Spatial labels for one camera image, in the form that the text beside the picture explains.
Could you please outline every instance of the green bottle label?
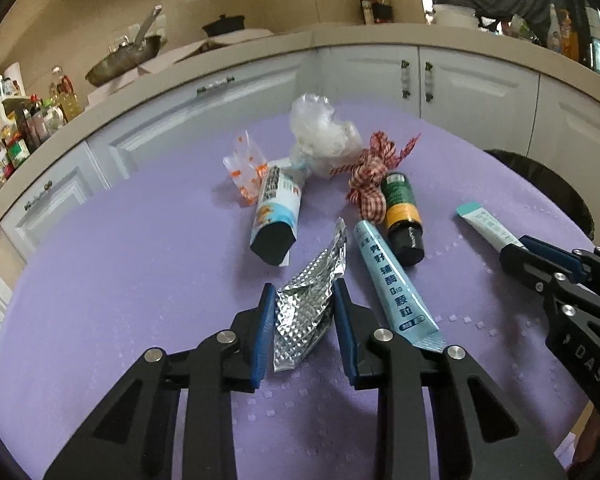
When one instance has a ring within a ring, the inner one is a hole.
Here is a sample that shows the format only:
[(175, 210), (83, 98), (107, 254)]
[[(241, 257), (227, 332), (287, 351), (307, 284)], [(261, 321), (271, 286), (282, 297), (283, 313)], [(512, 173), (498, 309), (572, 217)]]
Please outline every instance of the green bottle label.
[(404, 220), (422, 224), (411, 184), (405, 175), (402, 173), (388, 174), (382, 180), (380, 189), (386, 200), (384, 224), (387, 229)]

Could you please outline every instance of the frying pan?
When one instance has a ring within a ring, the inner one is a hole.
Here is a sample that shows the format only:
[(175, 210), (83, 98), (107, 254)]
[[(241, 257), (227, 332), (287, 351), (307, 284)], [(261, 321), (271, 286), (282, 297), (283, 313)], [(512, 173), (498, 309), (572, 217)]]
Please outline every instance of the frying pan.
[(160, 36), (155, 34), (145, 38), (144, 35), (161, 12), (162, 6), (155, 6), (142, 22), (134, 42), (123, 41), (120, 43), (115, 51), (89, 70), (84, 78), (94, 86), (102, 86), (156, 57), (160, 50)]

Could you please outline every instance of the cabinet handle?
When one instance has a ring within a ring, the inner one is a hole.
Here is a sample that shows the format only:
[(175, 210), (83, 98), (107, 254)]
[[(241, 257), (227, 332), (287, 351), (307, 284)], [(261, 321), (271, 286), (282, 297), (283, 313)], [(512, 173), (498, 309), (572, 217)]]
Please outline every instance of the cabinet handle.
[(219, 86), (227, 85), (233, 81), (235, 81), (235, 77), (230, 75), (230, 76), (225, 77), (224, 79), (221, 79), (220, 81), (214, 81), (213, 83), (209, 83), (206, 86), (202, 85), (202, 86), (198, 87), (198, 89), (196, 90), (196, 93), (202, 94), (203, 92), (206, 92), (207, 90), (213, 90), (214, 88), (218, 88)]
[(409, 69), (409, 62), (403, 59), (400, 63), (402, 74), (400, 76), (400, 82), (402, 83), (402, 98), (408, 99), (411, 95), (411, 70)]
[(424, 97), (427, 103), (433, 100), (433, 65), (429, 61), (424, 64)]
[(33, 200), (31, 200), (30, 202), (27, 202), (24, 205), (24, 211), (28, 211), (29, 209), (31, 209), (31, 207), (38, 201), (40, 200), (43, 196), (46, 195), (46, 192), (49, 191), (49, 189), (51, 189), (51, 186), (53, 186), (53, 182), (51, 182), (50, 180), (48, 180), (45, 184), (45, 187), (43, 187), (42, 191), (40, 191), (40, 193), (38, 193), (35, 197), (33, 197)]

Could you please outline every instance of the black bottle cap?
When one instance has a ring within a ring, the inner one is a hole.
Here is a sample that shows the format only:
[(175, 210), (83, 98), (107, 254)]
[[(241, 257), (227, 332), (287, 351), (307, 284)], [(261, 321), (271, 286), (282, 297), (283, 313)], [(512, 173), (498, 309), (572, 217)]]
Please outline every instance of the black bottle cap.
[(266, 264), (277, 266), (295, 242), (296, 237), (289, 224), (272, 222), (258, 231), (251, 243), (251, 250)]
[(403, 267), (412, 267), (424, 258), (422, 230), (413, 226), (398, 226), (388, 235), (391, 250)]

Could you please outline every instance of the orange-patterned plastic bag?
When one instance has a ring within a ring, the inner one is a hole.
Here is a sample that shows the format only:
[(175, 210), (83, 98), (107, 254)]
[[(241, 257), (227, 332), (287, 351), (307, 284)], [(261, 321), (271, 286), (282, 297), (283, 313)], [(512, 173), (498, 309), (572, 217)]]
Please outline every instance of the orange-patterned plastic bag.
[(267, 159), (259, 146), (245, 132), (236, 139), (234, 152), (222, 161), (247, 204), (255, 204), (267, 173)]

